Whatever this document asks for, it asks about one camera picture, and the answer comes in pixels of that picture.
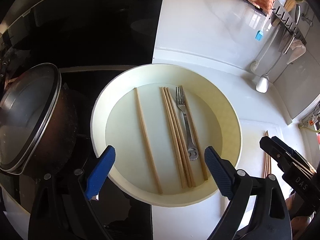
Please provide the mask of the person's right hand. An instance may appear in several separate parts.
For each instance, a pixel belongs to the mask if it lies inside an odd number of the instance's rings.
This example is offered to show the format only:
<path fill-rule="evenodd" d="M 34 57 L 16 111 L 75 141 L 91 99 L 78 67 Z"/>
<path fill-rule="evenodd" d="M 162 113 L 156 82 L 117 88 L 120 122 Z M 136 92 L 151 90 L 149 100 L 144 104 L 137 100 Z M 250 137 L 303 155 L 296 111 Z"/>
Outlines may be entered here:
<path fill-rule="evenodd" d="M 285 200 L 291 219 L 292 239 L 299 239 L 311 222 L 312 206 L 296 192 Z"/>

